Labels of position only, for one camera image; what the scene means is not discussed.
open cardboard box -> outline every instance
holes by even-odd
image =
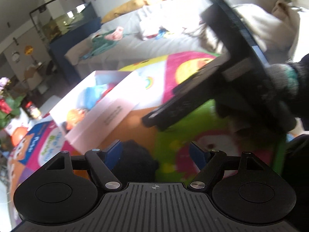
[[[67,132],[64,123],[71,109],[85,108],[87,87],[117,84],[98,102],[72,130]],[[81,154],[97,148],[114,128],[140,102],[145,93],[145,83],[136,71],[95,71],[71,90],[51,111],[69,143]]]

yellow cartoon character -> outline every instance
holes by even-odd
[[[28,150],[28,147],[31,143],[32,138],[34,137],[34,134],[26,135],[21,142],[18,144],[17,147],[15,147],[15,150],[13,151],[13,159],[14,160],[23,160],[25,158],[25,154]]]

orange ball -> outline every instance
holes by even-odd
[[[21,142],[21,140],[26,136],[27,133],[28,129],[26,127],[16,128],[11,137],[13,146],[16,147]]]

teal cloth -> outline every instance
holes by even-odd
[[[118,41],[107,40],[104,37],[114,33],[115,30],[104,33],[92,39],[92,50],[86,55],[82,56],[81,59],[87,59],[95,55],[100,55],[101,53],[108,51],[117,45]]]

flower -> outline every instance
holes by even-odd
[[[8,78],[6,78],[6,77],[3,77],[3,78],[1,78],[0,79],[0,90],[3,90],[3,88],[7,85],[7,84],[9,84],[11,81],[8,79]]]
[[[4,99],[0,99],[0,110],[5,114],[10,114],[12,108],[7,104],[7,102],[5,102]]]

